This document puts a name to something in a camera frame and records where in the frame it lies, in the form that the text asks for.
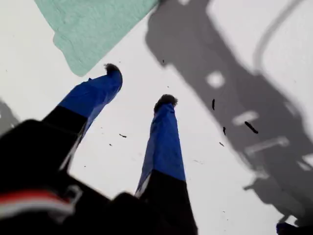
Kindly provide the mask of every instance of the red stripe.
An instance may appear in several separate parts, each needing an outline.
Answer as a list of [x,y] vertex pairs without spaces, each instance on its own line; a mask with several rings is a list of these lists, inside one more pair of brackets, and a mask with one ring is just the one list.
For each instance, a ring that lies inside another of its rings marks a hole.
[[63,203],[68,203],[66,200],[58,197],[57,195],[47,190],[23,190],[0,194],[0,203],[11,203],[12,201],[20,201],[35,198],[54,199],[57,201],[62,201]]

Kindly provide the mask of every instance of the ground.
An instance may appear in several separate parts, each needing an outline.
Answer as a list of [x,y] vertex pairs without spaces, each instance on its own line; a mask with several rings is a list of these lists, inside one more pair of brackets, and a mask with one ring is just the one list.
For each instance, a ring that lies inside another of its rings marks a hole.
[[[84,77],[71,72],[33,1],[2,2],[0,123],[41,120],[74,85],[115,63],[123,88],[86,134],[71,175],[110,198],[134,193],[154,104],[173,94],[200,234],[273,235],[282,217],[301,216],[313,198],[313,4],[211,0],[195,14],[184,8],[189,1],[174,1],[146,16]],[[258,135],[234,121],[248,111]],[[278,198],[269,196],[276,191]]]

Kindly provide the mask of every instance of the debris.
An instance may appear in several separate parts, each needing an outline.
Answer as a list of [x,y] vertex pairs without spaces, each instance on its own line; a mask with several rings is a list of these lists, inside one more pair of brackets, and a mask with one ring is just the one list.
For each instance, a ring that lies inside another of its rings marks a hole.
[[245,121],[245,124],[246,124],[247,127],[249,127],[255,134],[258,134],[258,133],[259,133],[257,130],[255,130],[255,129],[253,128],[253,126],[252,126],[249,122]]

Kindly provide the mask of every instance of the blue fabric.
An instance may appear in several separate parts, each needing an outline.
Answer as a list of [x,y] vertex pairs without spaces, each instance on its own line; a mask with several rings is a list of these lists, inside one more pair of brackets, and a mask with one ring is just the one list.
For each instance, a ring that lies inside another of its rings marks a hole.
[[153,169],[185,181],[177,120],[172,104],[163,104],[154,116],[138,189]]
[[120,72],[89,79],[68,93],[61,101],[60,106],[88,118],[84,133],[99,115],[105,105],[110,103],[122,87]]

